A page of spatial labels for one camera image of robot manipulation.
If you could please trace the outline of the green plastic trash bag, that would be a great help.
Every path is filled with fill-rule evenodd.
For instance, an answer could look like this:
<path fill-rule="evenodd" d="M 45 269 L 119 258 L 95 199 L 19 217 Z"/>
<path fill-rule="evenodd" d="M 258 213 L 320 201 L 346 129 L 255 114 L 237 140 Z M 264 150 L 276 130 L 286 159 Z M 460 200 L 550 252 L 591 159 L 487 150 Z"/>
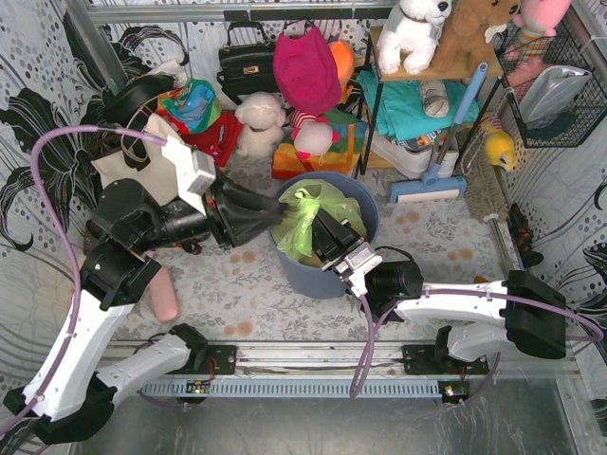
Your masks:
<path fill-rule="evenodd" d="M 278 250 L 296 263 L 313 267 L 322 265 L 312 249 L 312 223 L 320 209 L 338 222 L 348 220 L 358 234 L 367 235 L 357 200 L 346 197 L 325 180 L 297 181 L 284 191 L 279 202 L 285 205 L 282 221 L 270 234 Z"/>

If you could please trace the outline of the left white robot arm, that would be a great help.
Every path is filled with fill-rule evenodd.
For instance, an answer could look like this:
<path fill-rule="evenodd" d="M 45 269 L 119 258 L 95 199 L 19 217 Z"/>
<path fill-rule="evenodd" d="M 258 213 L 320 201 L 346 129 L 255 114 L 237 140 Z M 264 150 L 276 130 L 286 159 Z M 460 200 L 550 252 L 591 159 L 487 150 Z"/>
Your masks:
<path fill-rule="evenodd" d="M 186 323 L 112 367 L 99 362 L 160 274 L 147 251 L 209 236 L 222 247 L 242 246 L 280 220 L 277 200 L 222 173 L 204 192 L 201 209 L 179 198 L 161 206 L 134 179 L 110 184 L 91 215 L 99 241 L 78 274 L 81 287 L 62 331 L 30 383 L 7 392 L 5 406 L 27 418 L 26 428 L 43 444 L 75 443 L 96 434 L 125 398 L 152 380 L 166 373 L 215 373 L 208 340 Z"/>

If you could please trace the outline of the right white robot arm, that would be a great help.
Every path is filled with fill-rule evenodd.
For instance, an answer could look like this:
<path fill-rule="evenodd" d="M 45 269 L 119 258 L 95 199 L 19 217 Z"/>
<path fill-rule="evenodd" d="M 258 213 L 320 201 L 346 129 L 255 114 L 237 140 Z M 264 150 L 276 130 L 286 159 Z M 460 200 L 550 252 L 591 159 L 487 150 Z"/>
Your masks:
<path fill-rule="evenodd" d="M 542 359 L 566 354 L 563 297 L 526 272 L 514 270 L 498 282 L 429 283 L 410 253 L 384 261 L 348 220 L 339 222 L 325 210 L 312 221 L 312 248 L 322 270 L 337 275 L 361 302 L 368 329 L 361 373 L 370 369 L 378 329 L 389 319 L 462 321 L 438 331 L 430 360 L 437 370 L 507 350 Z"/>

